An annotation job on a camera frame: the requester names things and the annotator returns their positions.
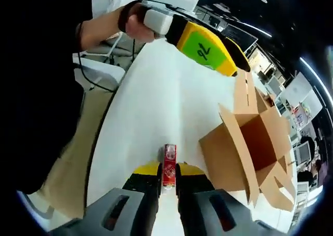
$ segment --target open cardboard box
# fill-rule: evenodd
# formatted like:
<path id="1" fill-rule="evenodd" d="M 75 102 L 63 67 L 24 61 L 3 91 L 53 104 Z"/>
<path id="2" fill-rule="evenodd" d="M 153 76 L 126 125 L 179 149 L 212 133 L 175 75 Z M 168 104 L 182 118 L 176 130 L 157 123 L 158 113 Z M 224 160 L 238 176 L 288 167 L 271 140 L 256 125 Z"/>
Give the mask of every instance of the open cardboard box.
<path id="1" fill-rule="evenodd" d="M 251 73 L 240 71 L 234 112 L 220 105 L 223 123 L 200 139 L 200 145 L 216 189 L 245 190 L 254 205 L 262 192 L 273 207 L 292 211 L 293 202 L 279 190 L 284 187 L 295 200 L 288 121 L 267 100 L 254 87 Z"/>

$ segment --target hand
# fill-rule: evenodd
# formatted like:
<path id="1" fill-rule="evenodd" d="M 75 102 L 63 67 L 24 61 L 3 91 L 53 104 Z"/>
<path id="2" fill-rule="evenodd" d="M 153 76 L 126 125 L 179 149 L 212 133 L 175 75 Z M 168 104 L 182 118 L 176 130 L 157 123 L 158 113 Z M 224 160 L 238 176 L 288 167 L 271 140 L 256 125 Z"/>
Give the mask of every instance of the hand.
<path id="1" fill-rule="evenodd" d="M 131 8 L 129 12 L 129 19 L 126 23 L 126 34 L 141 42 L 152 42 L 155 39 L 154 32 L 138 19 L 137 14 L 141 7 L 141 4 L 137 3 Z"/>

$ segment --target wrist strap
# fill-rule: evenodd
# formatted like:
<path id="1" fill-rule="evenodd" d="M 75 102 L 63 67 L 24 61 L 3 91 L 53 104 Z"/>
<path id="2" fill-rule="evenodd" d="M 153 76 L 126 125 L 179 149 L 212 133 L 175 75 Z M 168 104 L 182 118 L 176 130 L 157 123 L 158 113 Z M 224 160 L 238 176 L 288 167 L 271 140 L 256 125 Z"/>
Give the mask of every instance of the wrist strap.
<path id="1" fill-rule="evenodd" d="M 137 4 L 140 3 L 140 0 L 133 1 L 131 3 L 128 3 L 120 12 L 119 20 L 118 20 L 118 28 L 120 31 L 126 33 L 126 23 L 129 19 L 129 12 L 131 8 Z"/>

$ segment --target white tabletop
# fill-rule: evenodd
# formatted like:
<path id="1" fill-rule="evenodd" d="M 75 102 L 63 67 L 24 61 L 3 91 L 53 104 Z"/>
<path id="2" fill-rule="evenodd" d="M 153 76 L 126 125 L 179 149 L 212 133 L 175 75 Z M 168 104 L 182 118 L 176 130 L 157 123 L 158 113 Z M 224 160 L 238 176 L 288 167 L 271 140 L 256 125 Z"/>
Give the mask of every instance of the white tabletop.
<path id="1" fill-rule="evenodd" d="M 254 82 L 266 92 L 256 76 Z M 87 204 L 114 187 L 122 188 L 136 167 L 157 160 L 158 149 L 166 143 L 177 144 L 177 162 L 207 173 L 198 141 L 221 123 L 218 103 L 233 110 L 234 83 L 235 78 L 195 63 L 163 40 L 146 45 L 105 117 L 92 161 Z M 297 186 L 296 168 L 293 182 Z M 245 191 L 232 195 L 247 205 Z M 182 235 L 175 192 L 162 194 L 159 204 L 152 235 Z M 288 231 L 293 212 L 273 208 L 262 194 L 255 208 L 248 207 L 253 220 Z"/>

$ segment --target red can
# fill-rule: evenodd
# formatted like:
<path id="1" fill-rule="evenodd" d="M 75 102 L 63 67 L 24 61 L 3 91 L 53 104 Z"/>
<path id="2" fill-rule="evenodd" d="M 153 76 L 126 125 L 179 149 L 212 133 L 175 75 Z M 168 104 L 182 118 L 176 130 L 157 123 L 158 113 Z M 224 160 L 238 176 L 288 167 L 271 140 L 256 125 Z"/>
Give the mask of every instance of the red can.
<path id="1" fill-rule="evenodd" d="M 164 146 L 163 179 L 162 179 L 162 185 L 164 187 L 175 186 L 176 156 L 177 156 L 176 145 L 166 144 Z"/>

